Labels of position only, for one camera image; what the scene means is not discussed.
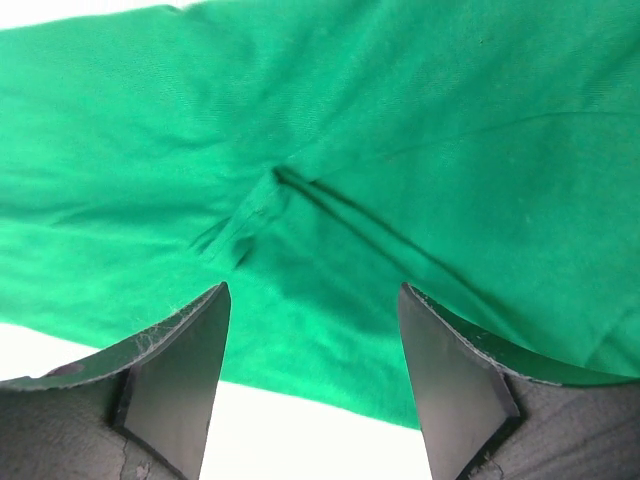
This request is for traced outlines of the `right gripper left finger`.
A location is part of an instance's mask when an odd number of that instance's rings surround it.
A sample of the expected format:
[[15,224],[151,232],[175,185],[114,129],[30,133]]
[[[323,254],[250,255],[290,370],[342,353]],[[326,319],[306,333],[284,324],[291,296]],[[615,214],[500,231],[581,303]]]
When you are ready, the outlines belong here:
[[3,381],[2,478],[199,478],[229,320],[221,283],[108,348]]

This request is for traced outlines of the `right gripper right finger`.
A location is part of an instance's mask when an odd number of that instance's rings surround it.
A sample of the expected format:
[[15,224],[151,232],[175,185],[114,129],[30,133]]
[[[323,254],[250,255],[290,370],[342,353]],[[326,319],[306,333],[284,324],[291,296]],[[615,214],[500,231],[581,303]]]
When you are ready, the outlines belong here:
[[635,479],[639,382],[522,348],[411,285],[398,320],[435,479]]

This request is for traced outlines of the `green t shirt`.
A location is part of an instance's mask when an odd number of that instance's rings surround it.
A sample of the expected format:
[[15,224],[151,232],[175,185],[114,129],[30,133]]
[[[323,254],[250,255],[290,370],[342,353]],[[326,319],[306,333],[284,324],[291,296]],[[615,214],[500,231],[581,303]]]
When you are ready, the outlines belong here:
[[1,34],[1,318],[227,283],[225,380],[415,427],[402,283],[639,373],[635,1],[209,1]]

